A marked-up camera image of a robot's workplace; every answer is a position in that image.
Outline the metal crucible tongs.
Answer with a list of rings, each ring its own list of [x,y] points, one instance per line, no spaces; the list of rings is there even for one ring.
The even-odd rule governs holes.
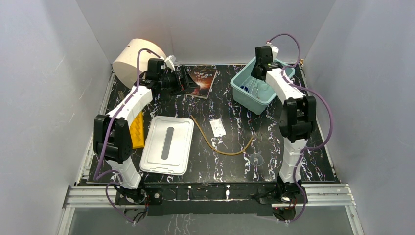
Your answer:
[[[252,81],[249,83],[248,93],[251,96],[258,97],[260,82],[261,80],[253,78]]]

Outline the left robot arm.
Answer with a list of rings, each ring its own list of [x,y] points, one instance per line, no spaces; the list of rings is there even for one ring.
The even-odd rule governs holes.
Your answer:
[[[127,197],[135,204],[145,200],[146,190],[139,186],[141,176],[131,159],[133,124],[143,108],[161,92],[179,95],[198,87],[184,65],[176,71],[173,60],[173,56],[150,58],[147,69],[138,72],[126,97],[107,114],[94,119],[93,150],[99,158],[93,178],[115,174],[118,184],[128,189]]]

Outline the white plastic bin lid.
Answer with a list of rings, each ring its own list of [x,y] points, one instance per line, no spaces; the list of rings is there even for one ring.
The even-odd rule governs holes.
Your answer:
[[[194,122],[189,118],[154,117],[145,141],[140,169],[159,174],[185,174],[193,130]]]

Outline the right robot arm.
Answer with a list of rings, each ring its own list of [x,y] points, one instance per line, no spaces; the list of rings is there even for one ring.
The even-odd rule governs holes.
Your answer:
[[[293,184],[301,179],[301,151],[316,128],[317,101],[288,81],[283,64],[276,61],[278,52],[271,43],[256,47],[251,76],[268,84],[282,103],[279,129],[284,137],[284,153],[279,179]]]

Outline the small white plastic bag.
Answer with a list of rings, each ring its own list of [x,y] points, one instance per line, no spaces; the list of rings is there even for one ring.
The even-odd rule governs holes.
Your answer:
[[[210,120],[209,122],[210,122],[210,125],[211,125],[211,128],[212,128],[212,132],[213,132],[214,137],[221,137],[221,136],[224,136],[226,134],[223,122],[220,118]]]

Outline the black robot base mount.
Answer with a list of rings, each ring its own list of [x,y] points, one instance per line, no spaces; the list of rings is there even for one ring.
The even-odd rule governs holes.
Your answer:
[[[149,207],[150,216],[168,214],[246,214],[291,219],[308,202],[300,183],[145,183],[138,189],[116,188],[120,206]]]

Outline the teal plastic bin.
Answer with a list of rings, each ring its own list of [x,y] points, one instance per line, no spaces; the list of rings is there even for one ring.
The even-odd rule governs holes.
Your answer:
[[[233,99],[236,102],[260,115],[276,97],[282,104],[290,98],[303,98],[304,94],[287,82],[294,75],[294,68],[286,67],[283,71],[285,63],[276,59],[271,63],[272,70],[266,72],[266,80],[263,81],[251,76],[255,62],[256,60],[252,59],[231,80]]]

